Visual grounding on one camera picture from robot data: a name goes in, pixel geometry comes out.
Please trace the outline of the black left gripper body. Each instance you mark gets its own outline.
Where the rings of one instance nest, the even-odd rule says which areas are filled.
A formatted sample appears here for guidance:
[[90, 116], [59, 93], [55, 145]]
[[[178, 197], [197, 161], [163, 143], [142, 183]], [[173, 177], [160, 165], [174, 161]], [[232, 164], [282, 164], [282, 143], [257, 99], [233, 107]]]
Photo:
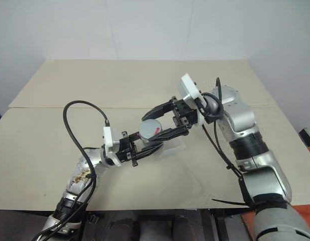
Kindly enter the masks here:
[[133, 161], [133, 155], [137, 152], [137, 147], [134, 143], [129, 141], [129, 134], [126, 131], [122, 132], [122, 138], [119, 140], [119, 151], [116, 152], [116, 156], [120, 163], [132, 162], [132, 166], [138, 166], [137, 161]]

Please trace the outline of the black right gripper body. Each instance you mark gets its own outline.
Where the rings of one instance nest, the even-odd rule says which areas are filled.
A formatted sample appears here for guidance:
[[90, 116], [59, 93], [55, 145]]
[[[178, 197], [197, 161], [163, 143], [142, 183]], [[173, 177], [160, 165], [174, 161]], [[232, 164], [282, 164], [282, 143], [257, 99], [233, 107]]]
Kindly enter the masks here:
[[197, 110], [192, 109], [184, 100], [177, 100], [175, 96], [172, 97], [173, 104], [173, 121], [177, 128], [185, 128], [189, 130], [198, 122]]

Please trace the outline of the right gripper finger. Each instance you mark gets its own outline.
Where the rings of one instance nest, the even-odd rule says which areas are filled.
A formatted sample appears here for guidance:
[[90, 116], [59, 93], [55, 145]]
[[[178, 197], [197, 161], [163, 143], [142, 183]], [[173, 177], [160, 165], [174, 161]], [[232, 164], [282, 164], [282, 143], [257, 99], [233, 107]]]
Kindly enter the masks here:
[[174, 110], [174, 104], [173, 104], [173, 101], [170, 100], [170, 101], [163, 103], [161, 105], [158, 105], [158, 106], [154, 107], [153, 109], [151, 109], [150, 111], [148, 111], [142, 117], [142, 121], [160, 118], [160, 117], [164, 116], [166, 113], [173, 111], [173, 110]]
[[149, 138], [148, 141], [150, 142], [163, 142], [169, 141], [179, 136], [187, 136], [189, 131], [187, 127], [177, 127], [177, 128], [169, 128], [164, 131], [159, 132], [158, 134], [154, 135], [153, 137]]

